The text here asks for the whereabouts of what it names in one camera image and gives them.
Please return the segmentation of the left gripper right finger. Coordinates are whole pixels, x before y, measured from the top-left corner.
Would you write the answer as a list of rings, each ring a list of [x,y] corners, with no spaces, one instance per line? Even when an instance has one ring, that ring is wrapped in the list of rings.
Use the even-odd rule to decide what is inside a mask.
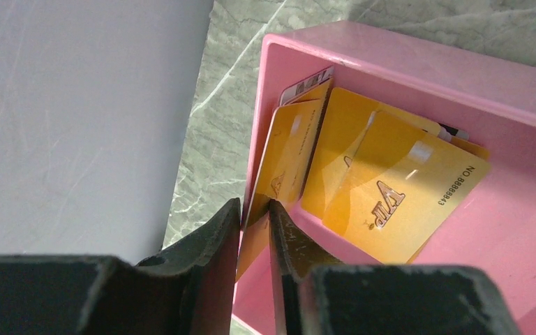
[[[269,201],[277,334],[518,334],[494,282],[474,267],[348,265]]]

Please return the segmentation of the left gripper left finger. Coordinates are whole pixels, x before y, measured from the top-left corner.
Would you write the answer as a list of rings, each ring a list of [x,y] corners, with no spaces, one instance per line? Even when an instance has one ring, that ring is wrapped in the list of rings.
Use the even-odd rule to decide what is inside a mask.
[[[228,334],[240,201],[132,265],[112,255],[0,255],[0,334]]]

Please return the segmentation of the orange VIP credit card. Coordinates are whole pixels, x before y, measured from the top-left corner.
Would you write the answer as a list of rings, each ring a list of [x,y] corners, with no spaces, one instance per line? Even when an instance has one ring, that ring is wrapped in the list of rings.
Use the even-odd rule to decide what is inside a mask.
[[[322,99],[315,99],[274,112],[246,213],[236,279],[268,244],[269,201],[278,200],[289,207],[300,198],[323,105]]]

